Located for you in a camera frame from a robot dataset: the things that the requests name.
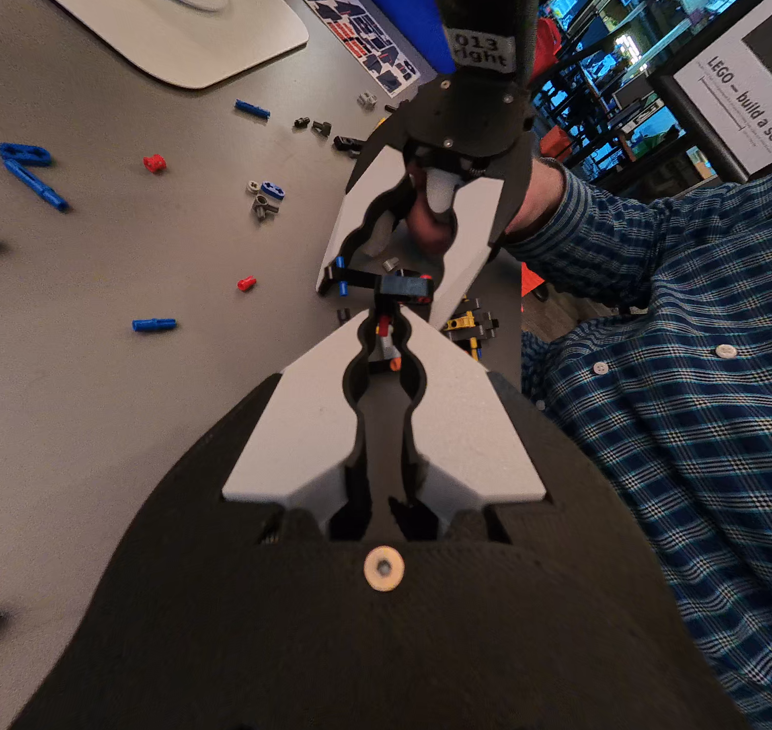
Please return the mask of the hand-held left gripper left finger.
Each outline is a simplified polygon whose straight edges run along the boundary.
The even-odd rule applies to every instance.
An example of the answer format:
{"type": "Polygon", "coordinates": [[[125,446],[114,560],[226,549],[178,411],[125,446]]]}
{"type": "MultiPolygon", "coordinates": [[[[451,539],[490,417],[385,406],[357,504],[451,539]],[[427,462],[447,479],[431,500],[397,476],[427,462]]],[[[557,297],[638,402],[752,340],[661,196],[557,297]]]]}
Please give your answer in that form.
{"type": "Polygon", "coordinates": [[[371,521],[364,418],[371,312],[361,311],[284,368],[222,489],[229,502],[314,516],[333,539],[371,521]]]}

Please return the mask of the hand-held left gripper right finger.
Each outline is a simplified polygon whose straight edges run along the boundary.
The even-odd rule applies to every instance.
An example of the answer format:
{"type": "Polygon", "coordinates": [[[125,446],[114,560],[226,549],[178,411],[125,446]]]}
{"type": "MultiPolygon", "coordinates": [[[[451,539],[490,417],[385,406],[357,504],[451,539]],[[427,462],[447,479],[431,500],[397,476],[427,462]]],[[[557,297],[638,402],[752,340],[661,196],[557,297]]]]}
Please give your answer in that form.
{"type": "Polygon", "coordinates": [[[545,503],[546,486],[490,371],[407,307],[400,376],[415,377],[407,416],[411,499],[438,532],[463,512],[545,503]]]}

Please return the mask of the person's right forearm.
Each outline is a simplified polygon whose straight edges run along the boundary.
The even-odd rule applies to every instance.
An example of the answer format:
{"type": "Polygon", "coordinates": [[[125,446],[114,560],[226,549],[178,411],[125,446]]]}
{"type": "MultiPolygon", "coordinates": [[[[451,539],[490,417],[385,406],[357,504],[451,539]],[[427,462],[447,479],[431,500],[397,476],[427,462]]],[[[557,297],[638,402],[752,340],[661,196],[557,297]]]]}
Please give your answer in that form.
{"type": "Polygon", "coordinates": [[[770,176],[642,204],[562,169],[562,202],[515,257],[579,298],[648,306],[652,330],[770,332],[770,176]]]}

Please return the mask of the lego sticker sheet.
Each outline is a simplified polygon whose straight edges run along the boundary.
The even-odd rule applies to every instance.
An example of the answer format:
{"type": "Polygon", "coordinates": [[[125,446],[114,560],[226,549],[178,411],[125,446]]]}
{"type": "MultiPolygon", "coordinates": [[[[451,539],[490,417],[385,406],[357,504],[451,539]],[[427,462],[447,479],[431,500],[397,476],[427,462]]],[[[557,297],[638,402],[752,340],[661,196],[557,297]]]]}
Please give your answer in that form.
{"type": "Polygon", "coordinates": [[[421,73],[360,0],[302,0],[391,98],[419,82],[421,73]]]}

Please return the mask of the red bag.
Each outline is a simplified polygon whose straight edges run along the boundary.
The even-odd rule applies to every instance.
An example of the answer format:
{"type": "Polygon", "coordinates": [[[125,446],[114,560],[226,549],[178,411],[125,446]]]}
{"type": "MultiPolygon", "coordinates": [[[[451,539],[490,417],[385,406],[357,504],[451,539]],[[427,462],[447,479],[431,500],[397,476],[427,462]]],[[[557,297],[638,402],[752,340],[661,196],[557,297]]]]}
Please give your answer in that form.
{"type": "Polygon", "coordinates": [[[536,86],[537,81],[557,64],[563,37],[560,26],[552,17],[539,17],[536,21],[536,46],[534,66],[529,86],[536,86]]]}

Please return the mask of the white tablet stand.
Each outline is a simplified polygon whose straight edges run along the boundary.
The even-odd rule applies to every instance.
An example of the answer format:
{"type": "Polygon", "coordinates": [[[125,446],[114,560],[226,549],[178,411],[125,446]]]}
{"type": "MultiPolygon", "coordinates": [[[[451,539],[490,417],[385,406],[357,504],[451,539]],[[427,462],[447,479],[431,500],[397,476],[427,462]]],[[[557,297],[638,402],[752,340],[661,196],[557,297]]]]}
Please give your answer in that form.
{"type": "Polygon", "coordinates": [[[304,47],[285,0],[54,0],[149,76],[208,88],[304,47]]]}

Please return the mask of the long blue lego axle pin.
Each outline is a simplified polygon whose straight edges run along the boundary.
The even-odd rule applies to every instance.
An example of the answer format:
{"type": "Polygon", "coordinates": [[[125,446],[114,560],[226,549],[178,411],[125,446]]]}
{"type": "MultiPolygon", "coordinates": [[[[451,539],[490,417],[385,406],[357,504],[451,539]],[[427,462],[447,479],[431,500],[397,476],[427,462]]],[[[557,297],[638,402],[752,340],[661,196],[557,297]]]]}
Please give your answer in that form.
{"type": "Polygon", "coordinates": [[[14,177],[22,182],[27,188],[31,189],[40,199],[52,206],[59,212],[66,212],[70,205],[54,189],[44,184],[36,175],[32,174],[26,167],[13,159],[3,160],[3,165],[14,177]]]}

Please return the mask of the person's right hand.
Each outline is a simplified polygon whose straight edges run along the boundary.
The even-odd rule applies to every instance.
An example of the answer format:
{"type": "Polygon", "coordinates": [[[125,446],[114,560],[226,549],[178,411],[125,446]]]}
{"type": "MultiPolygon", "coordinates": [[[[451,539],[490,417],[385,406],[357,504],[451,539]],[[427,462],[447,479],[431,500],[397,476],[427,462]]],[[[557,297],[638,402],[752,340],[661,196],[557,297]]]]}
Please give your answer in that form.
{"type": "MultiPolygon", "coordinates": [[[[406,216],[408,231],[419,249],[428,256],[440,256],[449,250],[454,238],[449,223],[442,223],[429,207],[425,170],[417,163],[408,166],[416,198],[406,216]]],[[[506,228],[506,244],[525,241],[536,234],[551,217],[565,196],[564,170],[549,159],[536,159],[532,165],[529,188],[522,206],[506,228]]]]}

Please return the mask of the black lego chassis assembly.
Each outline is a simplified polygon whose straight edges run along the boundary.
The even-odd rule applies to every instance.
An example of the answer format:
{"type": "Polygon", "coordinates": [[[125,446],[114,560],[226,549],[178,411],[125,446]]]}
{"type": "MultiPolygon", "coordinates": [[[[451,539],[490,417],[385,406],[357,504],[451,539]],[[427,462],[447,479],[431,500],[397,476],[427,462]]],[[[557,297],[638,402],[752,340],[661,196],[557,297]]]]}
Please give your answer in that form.
{"type": "MultiPolygon", "coordinates": [[[[323,268],[318,292],[327,294],[334,286],[341,297],[347,297],[351,287],[373,291],[376,308],[374,323],[374,353],[369,356],[370,373],[399,372],[401,353],[394,343],[394,312],[397,307],[428,307],[432,296],[423,297],[419,291],[433,290],[429,274],[400,269],[397,263],[387,263],[389,272],[377,274],[352,269],[338,256],[323,268]]],[[[480,300],[464,294],[454,311],[440,324],[439,331],[474,361],[481,362],[482,344],[494,339],[499,328],[498,319],[482,308],[480,300]]]]}

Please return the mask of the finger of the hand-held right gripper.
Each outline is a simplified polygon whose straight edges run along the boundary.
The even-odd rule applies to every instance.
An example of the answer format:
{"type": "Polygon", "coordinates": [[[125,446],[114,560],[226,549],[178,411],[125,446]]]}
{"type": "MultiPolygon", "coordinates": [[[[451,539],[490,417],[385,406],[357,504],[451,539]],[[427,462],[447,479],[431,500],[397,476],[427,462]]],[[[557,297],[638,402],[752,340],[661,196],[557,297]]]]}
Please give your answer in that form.
{"type": "Polygon", "coordinates": [[[343,197],[318,273],[316,292],[325,295],[332,284],[327,268],[342,258],[346,267],[357,251],[375,258],[388,247],[402,206],[410,206],[415,194],[406,171],[403,152],[383,146],[351,180],[343,197]]]}
{"type": "Polygon", "coordinates": [[[428,176],[432,210],[454,216],[455,236],[442,258],[441,282],[433,294],[429,323],[442,329],[491,252],[489,241],[504,181],[479,177],[462,183],[459,176],[428,176]]]}

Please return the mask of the framed marker poster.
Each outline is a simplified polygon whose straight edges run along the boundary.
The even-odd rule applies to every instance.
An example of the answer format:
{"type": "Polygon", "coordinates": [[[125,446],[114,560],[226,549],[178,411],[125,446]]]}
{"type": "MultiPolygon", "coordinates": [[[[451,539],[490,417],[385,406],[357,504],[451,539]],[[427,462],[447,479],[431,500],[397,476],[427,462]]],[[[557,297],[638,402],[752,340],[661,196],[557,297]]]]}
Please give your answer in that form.
{"type": "Polygon", "coordinates": [[[726,183],[771,170],[771,0],[738,0],[649,77],[726,183]]]}

